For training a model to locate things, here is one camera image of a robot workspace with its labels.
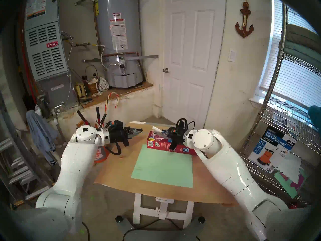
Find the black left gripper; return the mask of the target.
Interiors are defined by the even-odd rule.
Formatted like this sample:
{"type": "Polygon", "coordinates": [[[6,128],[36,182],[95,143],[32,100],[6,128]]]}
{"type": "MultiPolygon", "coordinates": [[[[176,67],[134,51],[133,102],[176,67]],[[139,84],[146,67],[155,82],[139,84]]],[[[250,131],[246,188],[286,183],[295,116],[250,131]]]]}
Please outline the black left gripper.
{"type": "Polygon", "coordinates": [[[137,128],[108,128],[109,144],[122,142],[124,146],[129,146],[129,138],[133,138],[142,133],[143,129],[137,128]]]}

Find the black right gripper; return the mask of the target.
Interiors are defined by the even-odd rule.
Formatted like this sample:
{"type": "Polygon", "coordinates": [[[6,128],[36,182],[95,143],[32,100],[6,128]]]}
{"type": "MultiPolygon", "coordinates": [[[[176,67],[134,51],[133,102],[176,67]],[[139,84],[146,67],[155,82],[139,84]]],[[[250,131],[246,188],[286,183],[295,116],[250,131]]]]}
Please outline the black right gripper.
{"type": "Polygon", "coordinates": [[[178,144],[183,144],[183,136],[186,132],[184,127],[170,127],[167,130],[162,130],[162,137],[171,140],[169,150],[175,150],[178,144]]]}

